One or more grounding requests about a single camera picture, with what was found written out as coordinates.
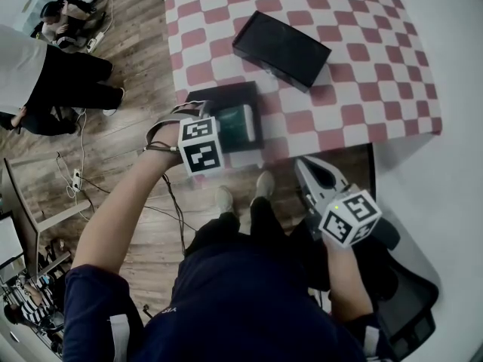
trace person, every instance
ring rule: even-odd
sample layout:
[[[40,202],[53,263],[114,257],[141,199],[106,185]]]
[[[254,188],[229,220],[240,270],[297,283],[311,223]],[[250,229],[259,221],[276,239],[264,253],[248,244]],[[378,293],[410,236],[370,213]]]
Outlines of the person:
[[[31,133],[54,136],[73,133],[75,127],[57,120],[52,106],[114,114],[125,91],[99,83],[109,78],[113,68],[107,60],[66,54],[0,25],[0,125],[8,130],[21,125]]]
[[[179,125],[153,141],[176,146]],[[63,360],[395,360],[351,249],[326,243],[332,314],[311,299],[270,206],[275,182],[257,181],[251,234],[227,188],[220,217],[199,229],[180,263],[171,304],[143,327],[118,273],[146,199],[177,157],[146,150],[86,225],[66,276]]]
[[[26,300],[22,304],[10,304],[4,307],[5,317],[12,324],[25,324],[29,327],[38,327],[45,318],[50,318],[57,325],[63,323],[63,303],[58,296],[65,289],[62,288],[63,278],[57,280],[61,286],[60,292],[55,294],[51,291],[48,283],[39,278],[34,287],[30,282],[23,286]]]
[[[40,12],[40,18],[44,22],[42,35],[59,48],[70,45],[84,47],[87,41],[85,36],[99,29],[106,16],[104,12],[96,20],[90,11],[90,5],[81,1],[48,2]]]

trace sneaker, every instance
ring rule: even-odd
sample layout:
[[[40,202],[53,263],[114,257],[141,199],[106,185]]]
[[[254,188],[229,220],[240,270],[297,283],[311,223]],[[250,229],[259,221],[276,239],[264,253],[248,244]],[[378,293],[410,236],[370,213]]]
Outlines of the sneaker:
[[[121,100],[119,101],[119,105],[121,105],[122,103],[122,100],[124,99],[125,95],[126,95],[126,90],[124,88],[119,88],[118,90],[122,90],[122,97],[121,97]],[[106,117],[110,117],[111,115],[114,115],[115,112],[117,112],[118,109],[112,109],[112,110],[103,110],[103,113]]]
[[[255,192],[255,198],[264,197],[267,200],[272,196],[273,191],[275,190],[275,179],[273,175],[268,171],[265,170],[263,173],[260,174],[257,180],[257,191]]]
[[[226,186],[221,186],[217,189],[214,200],[218,209],[220,209],[220,214],[226,212],[233,213],[233,196]]]

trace red and white tablecloth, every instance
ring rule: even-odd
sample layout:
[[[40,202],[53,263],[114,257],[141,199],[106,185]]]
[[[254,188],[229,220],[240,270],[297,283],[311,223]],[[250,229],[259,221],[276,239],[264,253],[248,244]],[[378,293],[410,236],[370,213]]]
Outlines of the red and white tablecloth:
[[[332,50],[308,94],[235,56],[232,40],[256,10]],[[233,167],[439,132],[428,60],[401,0],[166,0],[179,103],[190,91],[255,81],[263,151]]]

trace white shirt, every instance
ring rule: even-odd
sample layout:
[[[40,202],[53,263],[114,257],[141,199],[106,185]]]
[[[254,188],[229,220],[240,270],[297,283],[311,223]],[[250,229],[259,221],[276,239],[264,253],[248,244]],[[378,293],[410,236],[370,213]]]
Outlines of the white shirt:
[[[0,24],[0,112],[16,115],[33,92],[47,43]]]

